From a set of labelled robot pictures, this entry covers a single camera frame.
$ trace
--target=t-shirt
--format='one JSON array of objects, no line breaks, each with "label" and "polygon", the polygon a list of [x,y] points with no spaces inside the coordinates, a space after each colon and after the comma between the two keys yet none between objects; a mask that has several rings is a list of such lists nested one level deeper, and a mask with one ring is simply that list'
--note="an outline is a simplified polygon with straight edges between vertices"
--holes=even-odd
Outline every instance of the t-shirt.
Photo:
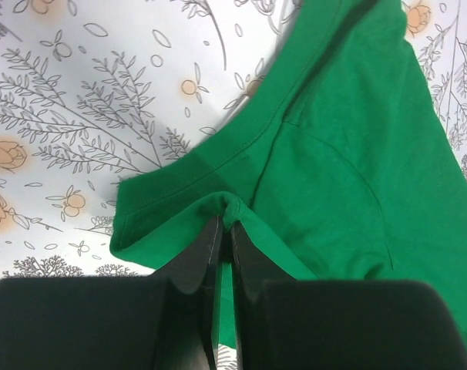
[{"label": "t-shirt", "polygon": [[[219,214],[297,279],[430,284],[467,344],[467,183],[404,35],[399,0],[306,1],[229,125],[120,184],[112,253],[162,267]],[[235,346],[228,268],[220,342]]]}]

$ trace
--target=orange fruit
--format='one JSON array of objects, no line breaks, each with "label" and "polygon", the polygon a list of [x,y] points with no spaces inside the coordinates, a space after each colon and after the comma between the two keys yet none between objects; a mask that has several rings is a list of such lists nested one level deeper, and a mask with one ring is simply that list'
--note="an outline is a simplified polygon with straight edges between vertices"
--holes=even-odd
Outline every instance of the orange fruit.
[{"label": "orange fruit", "polygon": [[190,79],[187,79],[186,81],[182,82],[181,88],[183,93],[186,95],[193,95],[194,93],[196,93],[197,90],[196,84]]},{"label": "orange fruit", "polygon": [[71,206],[66,206],[64,208],[64,213],[67,214],[69,217],[76,217],[79,215],[79,209],[73,208]]},{"label": "orange fruit", "polygon": [[261,81],[259,79],[255,79],[254,81],[251,81],[249,85],[247,86],[247,96],[252,98],[254,94],[257,92],[257,89],[259,89],[260,84],[261,84]]},{"label": "orange fruit", "polygon": [[73,194],[67,198],[67,204],[73,208],[83,208],[86,204],[85,198],[79,194]]}]

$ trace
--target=floral pattern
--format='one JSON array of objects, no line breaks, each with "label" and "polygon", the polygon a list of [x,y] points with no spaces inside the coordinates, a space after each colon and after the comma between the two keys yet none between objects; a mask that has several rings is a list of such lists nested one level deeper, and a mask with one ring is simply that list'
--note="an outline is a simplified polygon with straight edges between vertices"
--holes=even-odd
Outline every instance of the floral pattern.
[{"label": "floral pattern", "polygon": [[26,161],[26,152],[22,146],[12,141],[0,141],[0,168],[12,171]]},{"label": "floral pattern", "polygon": [[[402,4],[467,179],[467,0]],[[303,10],[301,0],[0,0],[0,278],[152,272],[109,253],[119,182],[227,124]],[[234,351],[219,356],[236,368]]]}]

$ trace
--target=patterned fabric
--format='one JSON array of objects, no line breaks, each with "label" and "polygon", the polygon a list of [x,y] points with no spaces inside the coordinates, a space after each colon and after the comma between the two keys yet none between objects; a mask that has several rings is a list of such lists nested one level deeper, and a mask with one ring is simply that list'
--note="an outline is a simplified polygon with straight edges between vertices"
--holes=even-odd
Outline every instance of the patterned fabric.
[{"label": "patterned fabric", "polygon": [[[118,183],[227,124],[301,6],[0,0],[0,278],[151,272],[108,252]],[[467,179],[467,0],[403,9]],[[232,352],[220,353],[234,368]]]}]

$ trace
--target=gray leaf illustration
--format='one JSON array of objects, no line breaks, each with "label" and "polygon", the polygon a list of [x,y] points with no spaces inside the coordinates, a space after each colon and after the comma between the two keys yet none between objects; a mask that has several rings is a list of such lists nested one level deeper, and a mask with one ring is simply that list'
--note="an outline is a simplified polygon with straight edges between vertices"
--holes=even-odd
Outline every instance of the gray leaf illustration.
[{"label": "gray leaf illustration", "polygon": [[78,15],[78,6],[74,2],[74,0],[67,0],[67,10],[69,11],[69,14],[73,17],[76,17]]},{"label": "gray leaf illustration", "polygon": [[33,244],[29,243],[28,241],[25,242],[25,247],[27,247],[28,249],[35,250],[35,247],[33,247]]},{"label": "gray leaf illustration", "polygon": [[256,77],[259,77],[261,75],[261,73],[263,73],[264,67],[265,67],[264,58],[261,58],[259,63],[256,66]]},{"label": "gray leaf illustration", "polygon": [[201,127],[200,128],[200,132],[206,134],[206,135],[214,135],[215,133],[217,133],[217,131],[213,128],[213,127]]},{"label": "gray leaf illustration", "polygon": [[172,44],[170,43],[170,40],[159,30],[154,29],[152,31],[153,37],[155,38],[156,42],[158,42],[161,46],[164,48],[170,49],[172,47]]},{"label": "gray leaf illustration", "polygon": [[194,72],[196,73],[196,83],[199,85],[201,83],[201,69],[197,63],[194,63]]},{"label": "gray leaf illustration", "polygon": [[235,24],[235,33],[239,37],[244,36],[244,31],[243,31],[242,27],[240,27],[240,25],[238,23]]},{"label": "gray leaf illustration", "polygon": [[244,90],[246,88],[242,77],[240,77],[240,75],[237,72],[235,72],[235,82],[237,83],[237,86],[239,86],[239,89]]},{"label": "gray leaf illustration", "polygon": [[96,37],[106,37],[109,35],[109,33],[97,23],[86,23],[83,27],[86,31]]},{"label": "gray leaf illustration", "polygon": [[13,13],[23,13],[26,8],[28,8],[28,0],[21,0],[15,7],[12,9]]}]

